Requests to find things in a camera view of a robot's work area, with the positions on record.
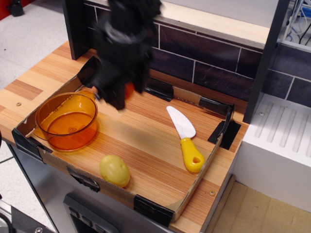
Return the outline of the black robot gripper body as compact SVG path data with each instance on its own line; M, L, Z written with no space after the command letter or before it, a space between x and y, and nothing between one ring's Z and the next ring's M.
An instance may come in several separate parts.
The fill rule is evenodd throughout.
M150 67L153 59L150 33L155 32L154 22L148 20L122 26L123 30L117 30L109 20L101 20L95 26L94 40L100 66L90 85L96 89L132 82L136 67Z

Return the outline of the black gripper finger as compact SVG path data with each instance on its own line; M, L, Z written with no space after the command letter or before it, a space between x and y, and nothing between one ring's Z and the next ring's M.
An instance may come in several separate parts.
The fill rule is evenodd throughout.
M132 83L136 92L141 94L145 91L149 79L149 73L149 66L138 66L133 70Z
M106 87L97 87L97 99L103 99L117 110L125 108L125 84L115 83Z

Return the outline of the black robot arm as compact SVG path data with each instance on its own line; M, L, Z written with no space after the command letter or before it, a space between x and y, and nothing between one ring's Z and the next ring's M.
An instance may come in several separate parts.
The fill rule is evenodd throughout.
M110 12L95 25L95 49L99 68L90 81L103 99L117 110L125 108L126 86L142 93L153 59L154 18L160 15L159 0L110 0Z

